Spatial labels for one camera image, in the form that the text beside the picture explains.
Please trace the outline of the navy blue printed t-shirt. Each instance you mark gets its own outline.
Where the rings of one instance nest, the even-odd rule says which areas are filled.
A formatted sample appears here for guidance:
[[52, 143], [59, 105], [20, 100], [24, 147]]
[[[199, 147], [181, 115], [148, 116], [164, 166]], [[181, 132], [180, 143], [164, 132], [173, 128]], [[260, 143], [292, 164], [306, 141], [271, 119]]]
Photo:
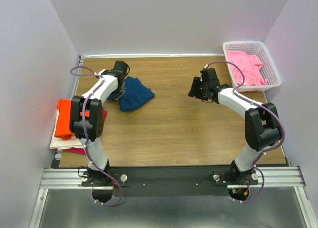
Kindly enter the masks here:
[[128, 76], [125, 79], [125, 88], [125, 93], [118, 100], [122, 112], [139, 109], [155, 97], [155, 94], [145, 87], [138, 78]]

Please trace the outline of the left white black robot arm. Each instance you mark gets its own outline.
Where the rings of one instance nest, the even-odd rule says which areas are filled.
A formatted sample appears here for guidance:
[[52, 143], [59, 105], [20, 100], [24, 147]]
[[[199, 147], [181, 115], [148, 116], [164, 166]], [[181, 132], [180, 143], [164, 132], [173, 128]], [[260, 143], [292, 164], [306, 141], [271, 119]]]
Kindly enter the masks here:
[[103, 104], [111, 97], [119, 100], [125, 93], [125, 77], [130, 67], [124, 61], [117, 60], [112, 69], [95, 72], [89, 67], [76, 66], [70, 69], [73, 76], [93, 76], [97, 83], [82, 96], [73, 96], [70, 107], [69, 130], [78, 138], [88, 159], [88, 176], [98, 185], [104, 186], [115, 179], [107, 171], [108, 158], [104, 154], [101, 135], [104, 129]]

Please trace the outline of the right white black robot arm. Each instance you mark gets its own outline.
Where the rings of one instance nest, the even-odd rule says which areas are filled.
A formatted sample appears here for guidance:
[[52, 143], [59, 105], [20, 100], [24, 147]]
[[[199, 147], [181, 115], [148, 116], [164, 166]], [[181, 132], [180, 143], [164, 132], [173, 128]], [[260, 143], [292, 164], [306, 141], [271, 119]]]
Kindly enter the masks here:
[[220, 84], [214, 68], [202, 69], [200, 75], [193, 79], [189, 97], [201, 101], [211, 100], [232, 109], [245, 119], [246, 144], [226, 173], [230, 182], [240, 184], [251, 174], [265, 150], [283, 139], [276, 106], [272, 103], [254, 102], [229, 85]]

